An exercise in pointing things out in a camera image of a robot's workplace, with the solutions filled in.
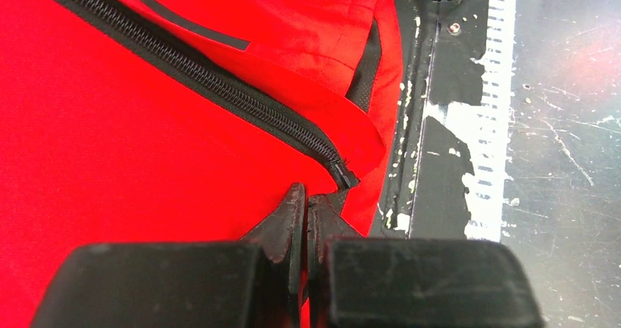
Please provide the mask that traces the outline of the red zip jacket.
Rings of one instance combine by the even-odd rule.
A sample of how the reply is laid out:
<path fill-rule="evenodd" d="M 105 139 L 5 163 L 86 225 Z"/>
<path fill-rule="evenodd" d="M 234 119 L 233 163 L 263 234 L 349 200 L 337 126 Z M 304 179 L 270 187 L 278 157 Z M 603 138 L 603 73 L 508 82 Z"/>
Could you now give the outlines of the red zip jacket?
<path fill-rule="evenodd" d="M 1 325 L 79 247 L 237 241 L 297 183 L 367 235 L 401 75 L 393 0 L 1 0 Z"/>

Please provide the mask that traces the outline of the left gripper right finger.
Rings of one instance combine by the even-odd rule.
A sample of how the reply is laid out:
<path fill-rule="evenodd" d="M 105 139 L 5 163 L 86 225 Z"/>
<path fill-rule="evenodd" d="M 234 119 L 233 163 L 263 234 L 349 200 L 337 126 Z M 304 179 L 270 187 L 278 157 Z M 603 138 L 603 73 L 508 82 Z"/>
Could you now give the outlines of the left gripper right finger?
<path fill-rule="evenodd" d="M 367 238 L 324 195 L 308 200 L 312 327 L 543 327 L 509 248 L 466 239 Z"/>

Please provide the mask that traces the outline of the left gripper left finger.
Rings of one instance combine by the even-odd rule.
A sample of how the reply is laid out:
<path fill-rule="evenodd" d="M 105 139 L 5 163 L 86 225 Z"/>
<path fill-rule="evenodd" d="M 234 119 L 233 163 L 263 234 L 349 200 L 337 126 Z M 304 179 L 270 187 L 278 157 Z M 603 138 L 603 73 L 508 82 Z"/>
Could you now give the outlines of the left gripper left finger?
<path fill-rule="evenodd" d="M 298 327 L 306 192 L 237 241 L 100 243 L 64 260 L 33 327 Z"/>

